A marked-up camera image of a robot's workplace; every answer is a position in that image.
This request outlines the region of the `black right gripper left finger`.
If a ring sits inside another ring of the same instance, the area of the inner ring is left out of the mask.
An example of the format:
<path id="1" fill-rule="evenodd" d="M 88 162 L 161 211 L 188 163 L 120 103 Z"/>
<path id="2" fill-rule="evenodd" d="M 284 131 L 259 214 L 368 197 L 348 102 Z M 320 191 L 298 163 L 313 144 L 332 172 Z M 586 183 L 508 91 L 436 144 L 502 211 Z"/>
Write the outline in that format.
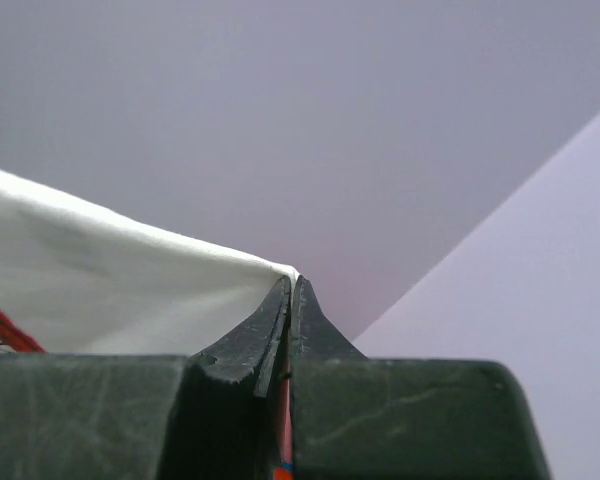
<path id="1" fill-rule="evenodd" d="M 192 356 L 0 354 L 0 479 L 269 479 L 291 284 Z"/>

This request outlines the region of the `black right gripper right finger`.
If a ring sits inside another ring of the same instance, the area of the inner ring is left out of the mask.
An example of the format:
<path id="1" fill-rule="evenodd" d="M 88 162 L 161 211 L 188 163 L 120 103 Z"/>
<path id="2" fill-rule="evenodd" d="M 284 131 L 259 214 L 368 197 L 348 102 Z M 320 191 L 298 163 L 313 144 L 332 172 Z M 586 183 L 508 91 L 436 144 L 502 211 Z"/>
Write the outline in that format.
<path id="1" fill-rule="evenodd" d="M 486 360 L 372 359 L 299 278 L 290 323 L 298 479 L 546 479 L 524 391 Z"/>

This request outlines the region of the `white t shirt red print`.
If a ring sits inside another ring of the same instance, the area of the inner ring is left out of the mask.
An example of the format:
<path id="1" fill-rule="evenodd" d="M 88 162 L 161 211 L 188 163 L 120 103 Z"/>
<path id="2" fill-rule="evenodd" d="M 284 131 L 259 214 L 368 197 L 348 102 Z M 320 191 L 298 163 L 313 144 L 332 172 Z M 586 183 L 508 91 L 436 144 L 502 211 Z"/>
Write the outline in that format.
<path id="1" fill-rule="evenodd" d="M 297 277 L 0 170 L 0 353 L 193 354 Z"/>

